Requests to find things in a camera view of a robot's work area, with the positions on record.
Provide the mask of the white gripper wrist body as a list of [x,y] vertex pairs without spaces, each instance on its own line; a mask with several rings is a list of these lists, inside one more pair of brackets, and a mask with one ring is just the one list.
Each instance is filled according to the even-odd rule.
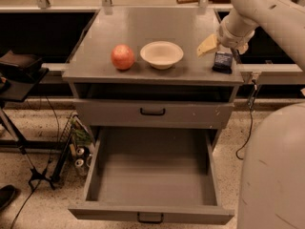
[[218,29],[217,40],[219,43],[231,49],[247,48],[248,42],[254,36],[255,23],[249,19],[232,19],[225,17]]

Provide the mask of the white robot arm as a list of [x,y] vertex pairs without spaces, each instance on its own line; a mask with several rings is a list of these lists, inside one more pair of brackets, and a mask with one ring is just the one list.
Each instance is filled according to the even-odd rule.
[[[258,27],[305,70],[305,9],[291,0],[231,0],[217,43],[241,49]],[[236,229],[305,229],[305,104],[279,109],[245,150]]]

